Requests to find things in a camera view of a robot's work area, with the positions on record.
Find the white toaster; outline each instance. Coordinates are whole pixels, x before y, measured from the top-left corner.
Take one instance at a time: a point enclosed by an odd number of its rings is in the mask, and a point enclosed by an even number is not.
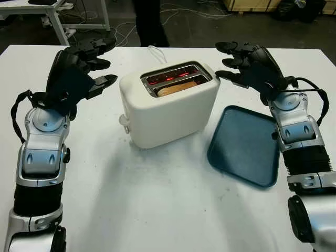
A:
[[[193,87],[159,96],[163,88],[189,84]],[[124,107],[119,122],[138,147],[171,142],[206,126],[219,84],[211,68],[200,61],[168,63],[131,73],[119,84]]]

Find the black bag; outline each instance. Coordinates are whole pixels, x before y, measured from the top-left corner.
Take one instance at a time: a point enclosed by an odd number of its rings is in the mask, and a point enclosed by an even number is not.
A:
[[[282,0],[272,13],[272,17],[281,21],[291,21],[299,16],[299,11],[300,9],[294,0]]]
[[[300,10],[299,19],[305,23],[311,23],[326,5],[325,0],[306,0],[306,6]]]

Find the white table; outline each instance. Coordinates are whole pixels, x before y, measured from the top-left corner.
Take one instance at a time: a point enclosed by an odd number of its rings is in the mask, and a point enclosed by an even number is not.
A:
[[[20,141],[9,111],[17,95],[45,90],[56,52],[62,46],[9,46],[0,56],[2,97],[0,131],[0,247],[8,211],[13,206],[15,171]],[[167,60],[202,60],[214,70],[224,54],[211,48],[163,49]],[[320,50],[270,49],[283,73],[306,77],[323,88],[330,99],[329,114],[320,127],[333,167],[336,167],[336,68]],[[115,48],[102,56],[112,61],[108,70],[92,77],[119,77],[158,62],[146,48]],[[309,94],[309,112],[318,118],[321,102]],[[67,251],[174,252],[307,252],[308,244],[292,233],[281,156],[278,181],[259,190],[215,171],[206,151],[222,110],[231,104],[270,114],[253,89],[223,81],[204,131],[149,150],[140,150],[118,123],[123,113],[118,83],[99,97],[78,104],[66,144],[71,148],[62,202],[67,228]],[[24,131],[28,101],[17,115]]]
[[[0,14],[47,14],[50,18],[52,26],[56,32],[57,38],[61,45],[69,45],[67,36],[63,28],[74,29],[106,29],[110,31],[109,17],[106,9],[105,0],[100,0],[102,13],[104,16],[104,24],[61,24],[58,14],[56,13],[59,6],[65,0],[58,0],[53,5],[35,5],[29,4],[28,0],[12,0],[0,3]]]

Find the dark teal plastic tray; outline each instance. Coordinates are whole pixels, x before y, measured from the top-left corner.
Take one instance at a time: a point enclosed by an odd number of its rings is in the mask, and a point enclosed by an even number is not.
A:
[[[272,117],[238,106],[224,109],[207,157],[216,169],[262,187],[275,184],[279,147]]]

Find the black pants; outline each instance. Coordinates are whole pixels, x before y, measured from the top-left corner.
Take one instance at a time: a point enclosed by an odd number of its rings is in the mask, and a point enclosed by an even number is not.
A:
[[[160,0],[132,0],[136,14],[136,29],[142,47],[168,47],[160,21]]]

